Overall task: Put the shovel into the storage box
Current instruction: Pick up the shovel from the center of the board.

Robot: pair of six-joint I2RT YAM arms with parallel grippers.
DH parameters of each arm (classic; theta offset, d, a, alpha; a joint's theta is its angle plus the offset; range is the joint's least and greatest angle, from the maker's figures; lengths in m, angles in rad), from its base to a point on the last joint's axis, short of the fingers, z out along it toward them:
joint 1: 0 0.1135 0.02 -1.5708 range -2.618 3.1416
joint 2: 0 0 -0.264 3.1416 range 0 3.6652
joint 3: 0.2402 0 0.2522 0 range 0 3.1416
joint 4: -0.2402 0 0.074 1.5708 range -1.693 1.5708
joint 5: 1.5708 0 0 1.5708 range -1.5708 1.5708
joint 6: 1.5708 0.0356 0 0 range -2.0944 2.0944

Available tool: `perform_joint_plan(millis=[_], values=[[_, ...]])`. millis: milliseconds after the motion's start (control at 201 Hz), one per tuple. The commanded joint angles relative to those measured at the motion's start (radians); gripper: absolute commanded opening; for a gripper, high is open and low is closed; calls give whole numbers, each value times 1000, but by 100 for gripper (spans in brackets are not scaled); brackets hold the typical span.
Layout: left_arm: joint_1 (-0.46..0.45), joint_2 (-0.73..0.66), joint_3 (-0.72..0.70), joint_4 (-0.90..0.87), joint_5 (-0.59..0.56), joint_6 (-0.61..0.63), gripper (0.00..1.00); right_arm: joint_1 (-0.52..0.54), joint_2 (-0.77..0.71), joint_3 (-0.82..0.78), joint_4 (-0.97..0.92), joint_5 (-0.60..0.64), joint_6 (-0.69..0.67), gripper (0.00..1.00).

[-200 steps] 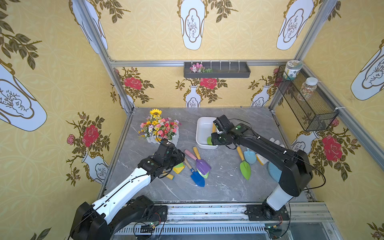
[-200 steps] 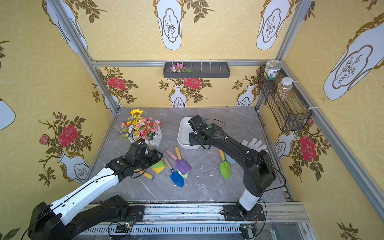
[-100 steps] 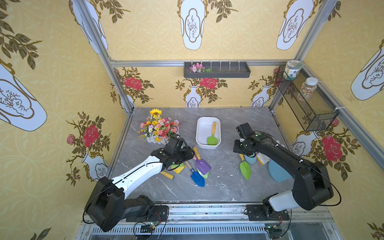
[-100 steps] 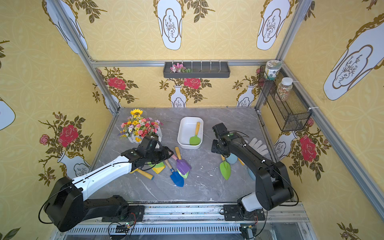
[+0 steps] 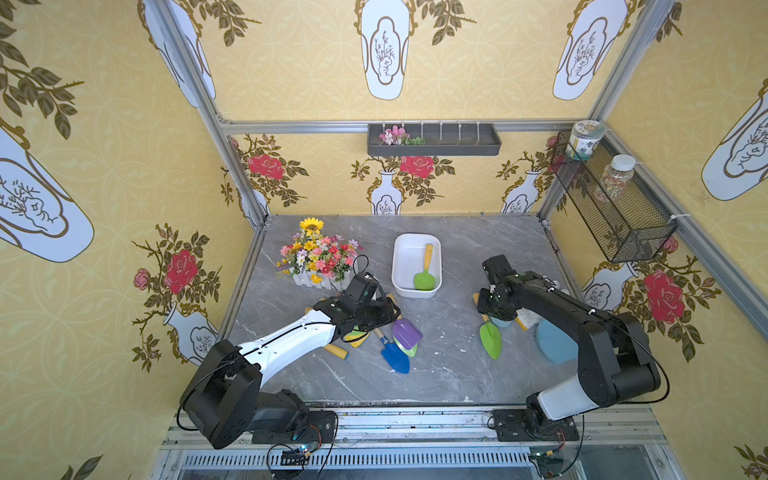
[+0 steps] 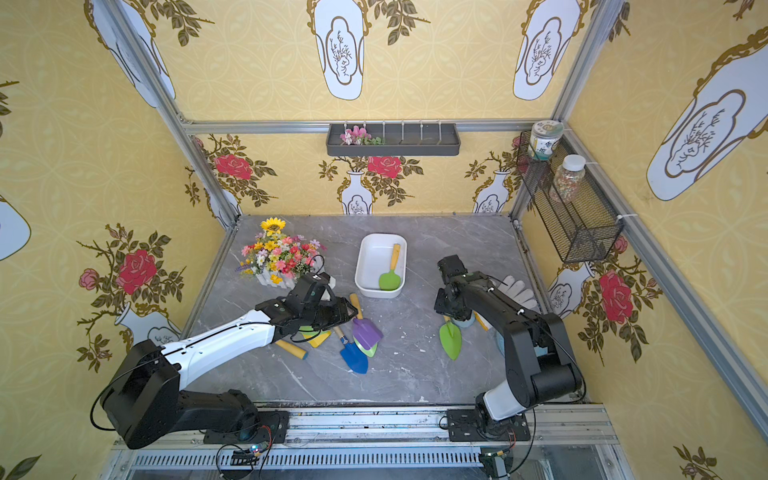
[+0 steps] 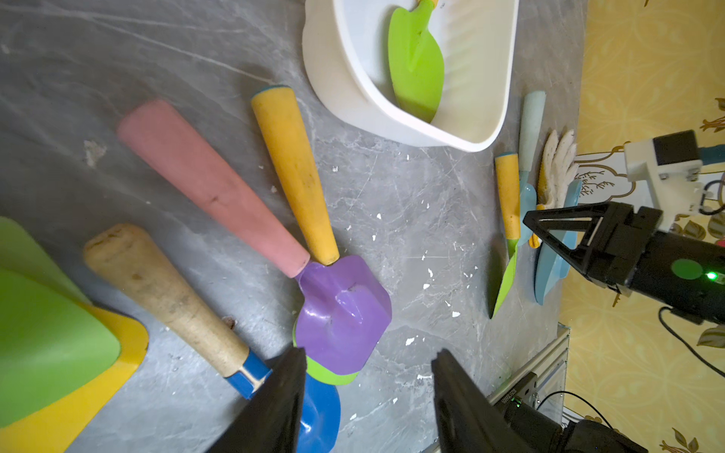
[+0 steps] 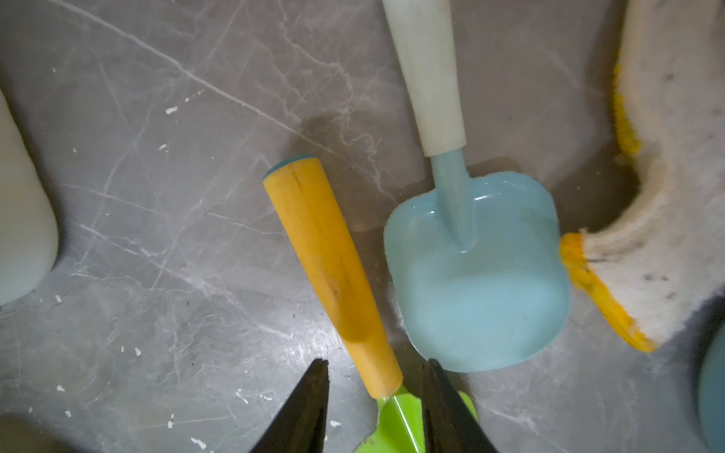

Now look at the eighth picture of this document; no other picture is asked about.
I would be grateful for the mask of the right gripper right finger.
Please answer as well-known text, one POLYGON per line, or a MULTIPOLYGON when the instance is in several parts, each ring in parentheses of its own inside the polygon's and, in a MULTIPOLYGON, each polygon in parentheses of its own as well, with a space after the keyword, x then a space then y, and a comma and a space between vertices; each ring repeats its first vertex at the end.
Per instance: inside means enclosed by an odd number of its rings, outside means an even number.
POLYGON ((422 365, 421 403, 427 452, 497 452, 441 364, 422 365))

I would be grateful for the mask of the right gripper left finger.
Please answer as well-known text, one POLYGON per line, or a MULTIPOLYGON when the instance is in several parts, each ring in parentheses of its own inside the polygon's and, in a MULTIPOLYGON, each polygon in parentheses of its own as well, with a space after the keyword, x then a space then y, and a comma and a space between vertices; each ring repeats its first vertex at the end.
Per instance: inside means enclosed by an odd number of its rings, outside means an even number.
POLYGON ((329 395, 329 362, 315 359, 251 452, 322 452, 329 395))

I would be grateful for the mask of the light blue small shovel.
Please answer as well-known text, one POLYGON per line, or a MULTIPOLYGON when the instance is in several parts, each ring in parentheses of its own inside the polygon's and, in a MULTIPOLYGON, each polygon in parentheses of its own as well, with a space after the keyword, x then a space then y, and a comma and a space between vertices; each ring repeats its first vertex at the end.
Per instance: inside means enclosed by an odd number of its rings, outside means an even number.
POLYGON ((521 173, 468 173, 449 2, 384 11, 434 180, 383 232, 407 334, 451 372, 520 364, 556 339, 570 308, 553 198, 521 173))

